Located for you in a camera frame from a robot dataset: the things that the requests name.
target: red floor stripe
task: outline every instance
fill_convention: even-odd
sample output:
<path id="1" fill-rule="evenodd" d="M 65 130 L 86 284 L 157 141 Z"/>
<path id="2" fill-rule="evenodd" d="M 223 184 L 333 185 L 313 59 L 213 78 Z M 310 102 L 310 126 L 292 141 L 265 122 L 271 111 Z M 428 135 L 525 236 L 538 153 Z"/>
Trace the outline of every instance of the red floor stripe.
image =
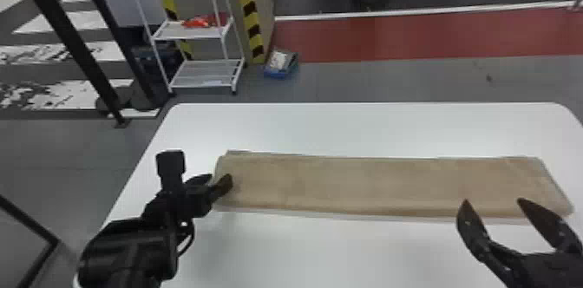
<path id="1" fill-rule="evenodd" d="M 276 23 L 302 62 L 583 54 L 583 13 L 565 9 Z"/>

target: yellow and black hazard tape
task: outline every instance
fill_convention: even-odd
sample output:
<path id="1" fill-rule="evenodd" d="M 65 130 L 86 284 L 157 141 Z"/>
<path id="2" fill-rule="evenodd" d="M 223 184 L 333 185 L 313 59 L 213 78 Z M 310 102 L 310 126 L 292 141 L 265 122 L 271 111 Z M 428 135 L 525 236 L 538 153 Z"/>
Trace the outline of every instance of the yellow and black hazard tape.
<path id="1" fill-rule="evenodd" d="M 253 63 L 265 62 L 265 48 L 263 46 L 263 37 L 261 36 L 261 27 L 259 25 L 259 13 L 255 0 L 239 0 L 245 17 L 245 29 L 249 36 L 249 47 L 252 52 Z"/>
<path id="2" fill-rule="evenodd" d="M 176 4 L 174 0 L 161 0 L 162 6 L 164 7 L 164 11 L 166 12 L 166 16 L 171 21 L 178 21 L 178 10 L 176 9 Z M 193 50 L 190 48 L 190 44 L 186 40 L 179 40 L 178 48 L 184 54 L 184 57 L 192 61 L 193 60 Z"/>

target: beige towel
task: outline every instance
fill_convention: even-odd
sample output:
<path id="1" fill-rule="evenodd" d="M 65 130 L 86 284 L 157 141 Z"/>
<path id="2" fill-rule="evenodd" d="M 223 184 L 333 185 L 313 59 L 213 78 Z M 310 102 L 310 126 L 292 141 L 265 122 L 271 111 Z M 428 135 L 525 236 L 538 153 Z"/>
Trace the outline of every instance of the beige towel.
<path id="1" fill-rule="evenodd" d="M 229 152 L 216 178 L 233 176 L 219 204 L 244 208 L 418 217 L 455 216 L 469 199 L 482 217 L 521 218 L 517 198 L 573 211 L 536 158 L 338 158 Z"/>

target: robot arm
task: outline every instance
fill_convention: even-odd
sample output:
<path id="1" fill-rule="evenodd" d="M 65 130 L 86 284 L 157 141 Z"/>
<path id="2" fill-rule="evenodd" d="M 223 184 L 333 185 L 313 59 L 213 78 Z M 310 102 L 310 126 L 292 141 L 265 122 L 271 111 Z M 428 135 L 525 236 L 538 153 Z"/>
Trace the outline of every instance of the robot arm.
<path id="1" fill-rule="evenodd" d="M 174 277 L 178 257 L 194 240 L 193 218 L 203 218 L 233 187 L 231 175 L 215 185 L 212 175 L 182 182 L 184 154 L 156 156 L 162 189 L 139 218 L 109 223 L 83 251 L 78 281 L 83 288 L 158 288 Z M 188 239 L 178 252 L 178 246 Z"/>

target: stand base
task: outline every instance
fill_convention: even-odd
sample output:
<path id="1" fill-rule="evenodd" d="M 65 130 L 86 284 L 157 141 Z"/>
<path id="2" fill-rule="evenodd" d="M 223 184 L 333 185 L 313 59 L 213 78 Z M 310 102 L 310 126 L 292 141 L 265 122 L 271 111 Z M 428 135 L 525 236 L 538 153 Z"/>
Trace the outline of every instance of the stand base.
<path id="1" fill-rule="evenodd" d="M 124 109 L 124 108 L 129 107 L 129 101 L 131 100 L 132 95 L 134 94 L 134 91 L 132 90 L 132 88 L 131 87 L 115 88 L 115 93 L 117 93 L 117 96 L 120 99 L 119 100 L 120 109 Z M 95 100 L 95 109 L 101 115 L 109 114 L 108 106 L 105 104 L 105 102 L 103 101 L 103 99 L 101 97 L 97 98 L 97 100 Z"/>
<path id="2" fill-rule="evenodd" d="M 161 86 L 153 85 L 152 89 L 154 91 L 154 97 L 152 99 L 149 99 L 144 95 L 140 86 L 136 82 L 132 83 L 130 87 L 133 90 L 133 94 L 129 104 L 132 108 L 139 111 L 150 111 L 161 108 L 169 99 L 167 90 Z"/>
<path id="3" fill-rule="evenodd" d="M 132 122 L 131 119 L 124 118 L 123 122 L 116 122 L 114 128 L 115 129 L 127 128 L 130 122 Z"/>

